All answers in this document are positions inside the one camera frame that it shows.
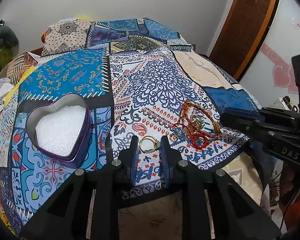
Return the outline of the white wardrobe panel pink hearts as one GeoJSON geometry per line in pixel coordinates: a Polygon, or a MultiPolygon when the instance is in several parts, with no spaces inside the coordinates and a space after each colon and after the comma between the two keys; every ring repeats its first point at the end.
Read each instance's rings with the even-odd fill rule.
{"type": "Polygon", "coordinates": [[[261,106],[289,96],[299,104],[292,57],[300,54],[300,6],[296,0],[280,0],[266,39],[240,84],[261,106]]]}

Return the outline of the purple heart-shaped tin box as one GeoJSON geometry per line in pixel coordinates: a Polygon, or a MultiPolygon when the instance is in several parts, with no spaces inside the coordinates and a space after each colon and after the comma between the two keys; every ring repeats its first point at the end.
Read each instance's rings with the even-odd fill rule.
{"type": "Polygon", "coordinates": [[[26,129],[30,141],[40,152],[67,167],[79,167],[90,140],[88,105],[82,96],[66,94],[34,109],[27,117],[26,129]]]}

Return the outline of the blue patterned patchwork cloth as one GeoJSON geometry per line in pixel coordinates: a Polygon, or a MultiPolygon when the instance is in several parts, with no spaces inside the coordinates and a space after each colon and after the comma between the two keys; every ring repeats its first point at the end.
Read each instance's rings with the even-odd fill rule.
{"type": "Polygon", "coordinates": [[[19,236],[77,170],[113,160],[108,51],[82,49],[42,63],[20,82],[0,118],[0,200],[19,236]]]}

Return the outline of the brown wooden door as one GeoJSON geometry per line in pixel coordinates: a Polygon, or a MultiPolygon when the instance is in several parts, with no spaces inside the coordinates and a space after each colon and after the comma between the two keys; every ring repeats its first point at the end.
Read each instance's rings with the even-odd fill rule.
{"type": "Polygon", "coordinates": [[[266,38],[279,0],[233,0],[209,59],[239,81],[266,38]]]}

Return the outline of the white blue paisley cloth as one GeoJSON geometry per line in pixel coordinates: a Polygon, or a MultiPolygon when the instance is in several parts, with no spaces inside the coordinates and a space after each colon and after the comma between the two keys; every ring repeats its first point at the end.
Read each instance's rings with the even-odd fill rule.
{"type": "Polygon", "coordinates": [[[196,103],[203,112],[191,108],[190,117],[203,121],[204,132],[213,132],[213,121],[220,119],[228,107],[248,110],[256,105],[248,93],[216,66],[209,73],[225,78],[219,85],[208,81],[199,85],[185,67],[193,63],[203,68],[205,59],[190,53],[176,53],[166,46],[149,52],[123,51],[109,56],[111,85],[114,97],[114,126],[110,132],[113,156],[130,146],[133,136],[168,137],[170,146],[202,170],[212,171],[236,157],[247,137],[229,128],[222,129],[219,139],[211,138],[201,150],[191,145],[184,128],[178,126],[185,101],[196,103]]]}

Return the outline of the beige dotted pillow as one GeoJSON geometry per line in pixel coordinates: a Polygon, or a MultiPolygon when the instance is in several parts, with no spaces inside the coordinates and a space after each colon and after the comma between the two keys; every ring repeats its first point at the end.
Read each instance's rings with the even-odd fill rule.
{"type": "Polygon", "coordinates": [[[50,25],[44,33],[42,56],[50,56],[85,48],[87,34],[94,21],[72,20],[50,25]]]}

